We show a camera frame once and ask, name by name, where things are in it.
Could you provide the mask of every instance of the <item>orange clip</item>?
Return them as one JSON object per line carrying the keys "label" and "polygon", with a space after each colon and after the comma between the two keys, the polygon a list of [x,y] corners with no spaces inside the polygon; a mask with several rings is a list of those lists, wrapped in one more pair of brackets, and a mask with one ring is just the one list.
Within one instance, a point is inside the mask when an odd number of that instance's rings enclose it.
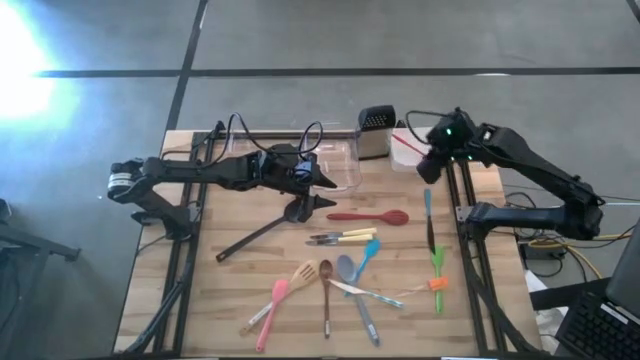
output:
{"label": "orange clip", "polygon": [[429,288],[433,291],[442,290],[449,286],[449,278],[446,276],[429,280]]}

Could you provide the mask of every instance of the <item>wooden spatula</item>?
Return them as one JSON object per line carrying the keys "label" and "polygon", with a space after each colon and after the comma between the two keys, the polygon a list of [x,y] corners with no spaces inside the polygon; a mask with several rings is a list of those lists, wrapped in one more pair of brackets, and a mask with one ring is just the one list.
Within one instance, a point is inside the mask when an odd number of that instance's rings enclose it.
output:
{"label": "wooden spatula", "polygon": [[[285,298],[289,296],[292,292],[301,289],[315,280],[318,279],[320,274],[319,270],[320,265],[315,260],[309,260],[304,264],[300,265],[296,272],[293,273],[291,280],[289,281],[289,287],[287,289],[287,294]],[[271,307],[273,306],[273,302],[268,303],[265,307],[262,308],[257,314],[255,314],[247,324],[240,329],[240,336],[246,336],[249,333],[249,330],[253,328],[260,319],[262,319],[265,315],[269,313]]]}

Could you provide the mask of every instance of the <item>yellow handle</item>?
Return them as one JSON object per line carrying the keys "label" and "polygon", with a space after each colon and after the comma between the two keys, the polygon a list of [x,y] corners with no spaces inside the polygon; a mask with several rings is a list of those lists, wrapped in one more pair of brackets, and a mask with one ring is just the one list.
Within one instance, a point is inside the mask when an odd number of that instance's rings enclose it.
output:
{"label": "yellow handle", "polygon": [[342,233],[342,235],[343,236],[367,235],[367,234],[373,235],[377,232],[378,232],[378,228],[368,228],[368,229],[345,231]]}
{"label": "yellow handle", "polygon": [[373,235],[371,234],[367,234],[367,235],[356,235],[356,236],[343,236],[338,238],[338,242],[351,242],[351,241],[367,241],[367,240],[373,240]]}

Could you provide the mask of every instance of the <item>blue spoon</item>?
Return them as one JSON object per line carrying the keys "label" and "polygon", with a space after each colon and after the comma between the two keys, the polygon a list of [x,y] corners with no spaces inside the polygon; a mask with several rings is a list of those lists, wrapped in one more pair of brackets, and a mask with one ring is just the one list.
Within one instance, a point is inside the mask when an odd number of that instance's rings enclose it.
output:
{"label": "blue spoon", "polygon": [[356,284],[358,283],[358,280],[360,280],[360,275],[364,271],[364,267],[367,266],[367,263],[372,257],[376,256],[378,250],[380,250],[380,240],[378,240],[378,238],[374,238],[367,243],[367,246],[364,248],[364,259],[362,259],[360,267],[358,267],[358,271],[356,271]]}

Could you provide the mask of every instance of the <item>gray spoon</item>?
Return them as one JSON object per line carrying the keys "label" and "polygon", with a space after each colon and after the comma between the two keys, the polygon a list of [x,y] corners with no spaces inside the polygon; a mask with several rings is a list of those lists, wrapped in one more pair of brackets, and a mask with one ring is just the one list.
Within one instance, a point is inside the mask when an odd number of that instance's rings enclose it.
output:
{"label": "gray spoon", "polygon": [[[340,275],[344,282],[351,286],[356,286],[358,284],[356,281],[356,266],[349,256],[340,255],[340,257],[338,257],[338,275]],[[356,299],[356,304],[358,305],[358,310],[362,317],[362,323],[367,330],[367,334],[369,334],[369,339],[371,339],[373,345],[380,346],[380,337],[378,336],[375,325],[373,325],[373,321],[371,320],[371,316],[369,316],[367,308],[364,306],[364,302],[360,298],[360,295],[354,295],[353,297]]]}

